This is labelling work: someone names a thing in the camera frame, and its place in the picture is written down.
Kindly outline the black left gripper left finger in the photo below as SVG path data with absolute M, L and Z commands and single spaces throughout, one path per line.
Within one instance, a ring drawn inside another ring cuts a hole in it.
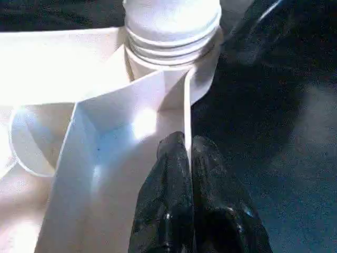
M 184 133 L 157 146 L 157 160 L 137 198 L 129 252 L 193 252 L 194 206 Z

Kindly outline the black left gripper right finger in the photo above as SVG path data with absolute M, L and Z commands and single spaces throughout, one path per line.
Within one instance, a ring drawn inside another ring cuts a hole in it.
M 272 252 L 248 191 L 216 144 L 195 136 L 191 151 L 197 252 Z

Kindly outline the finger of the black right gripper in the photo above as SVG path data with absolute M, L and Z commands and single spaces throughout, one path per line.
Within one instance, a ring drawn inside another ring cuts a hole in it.
M 296 23 L 295 1 L 254 1 L 225 39 L 229 64 L 252 65 Z

